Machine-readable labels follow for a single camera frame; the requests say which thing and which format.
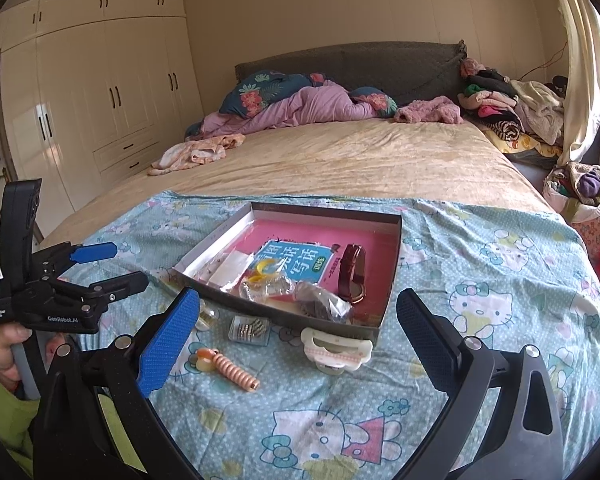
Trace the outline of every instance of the metal screw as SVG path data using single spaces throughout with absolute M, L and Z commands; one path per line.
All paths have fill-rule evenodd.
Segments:
M 65 357 L 65 356 L 69 355 L 70 351 L 71 351 L 71 347 L 67 344 L 63 344 L 58 347 L 58 349 L 56 350 L 56 354 L 59 357 Z
M 121 335 L 119 338 L 116 339 L 116 348 L 118 350 L 124 350 L 125 348 L 129 348 L 132 342 L 133 339 L 131 339 L 131 336 Z
M 468 337 L 464 340 L 464 344 L 467 348 L 471 350 L 479 350 L 482 348 L 482 342 L 477 337 Z
M 538 347 L 533 346 L 533 345 L 525 346 L 525 352 L 528 355 L 530 355 L 531 357 L 538 357 L 540 355 L 540 351 L 538 350 Z

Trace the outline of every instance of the red watch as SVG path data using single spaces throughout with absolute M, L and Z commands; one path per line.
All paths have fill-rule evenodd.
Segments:
M 340 261 L 338 296 L 350 304 L 365 297 L 365 250 L 362 246 L 349 244 Z

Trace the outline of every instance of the bed sheet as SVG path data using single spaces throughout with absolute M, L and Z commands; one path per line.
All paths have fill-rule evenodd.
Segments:
M 133 270 L 150 277 L 144 293 L 111 305 L 99 334 L 81 336 L 83 347 L 106 346 L 163 311 L 182 286 L 171 266 L 245 200 L 400 213 L 400 261 L 372 359 L 355 372 L 319 372 L 299 333 L 282 327 L 264 348 L 230 342 L 232 314 L 224 310 L 210 332 L 192 332 L 151 400 L 205 478 L 392 478 L 446 401 L 395 317 L 396 297 L 407 287 L 463 335 L 497 349 L 541 349 L 560 409 L 565 476 L 600 436 L 600 284 L 579 236 L 553 213 L 414 199 L 163 192 L 88 237 L 115 242 L 114 259 L 65 274 L 82 284 Z M 246 393 L 219 374 L 198 373 L 189 357 L 203 346 L 221 349 L 262 386 Z M 456 466 L 477 450 L 495 396 L 488 395 Z
M 475 125 L 372 119 L 266 130 L 247 136 L 223 160 L 162 176 L 138 174 L 67 218 L 42 246 L 81 242 L 166 189 L 203 195 L 419 197 L 551 211 Z

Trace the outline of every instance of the wardrobe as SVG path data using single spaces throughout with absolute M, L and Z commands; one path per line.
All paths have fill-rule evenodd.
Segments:
M 0 95 L 37 223 L 64 218 L 203 117 L 182 0 L 30 0 L 0 13 Z

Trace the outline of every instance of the blue polka dot fabric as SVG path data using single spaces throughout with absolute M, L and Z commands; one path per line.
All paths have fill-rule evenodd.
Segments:
M 299 333 L 284 327 L 274 327 L 266 347 L 231 342 L 233 315 L 221 308 L 209 332 L 190 334 L 150 399 L 204 478 L 392 478 L 446 402 L 396 319 L 395 300 L 408 287 L 463 336 L 507 351 L 541 350 L 560 412 L 565 476 L 598 439 L 600 283 L 580 237 L 557 214 L 407 199 L 163 192 L 85 241 L 115 243 L 115 258 L 65 274 L 80 284 L 134 270 L 150 277 L 144 293 L 110 306 L 98 334 L 81 336 L 83 348 L 133 334 L 163 312 L 183 286 L 171 267 L 249 200 L 399 213 L 400 260 L 378 344 L 355 372 L 321 373 L 304 356 Z M 220 349 L 260 388 L 247 393 L 218 373 L 199 373 L 189 357 L 202 347 Z M 496 396 L 490 390 L 455 467 L 472 460 Z

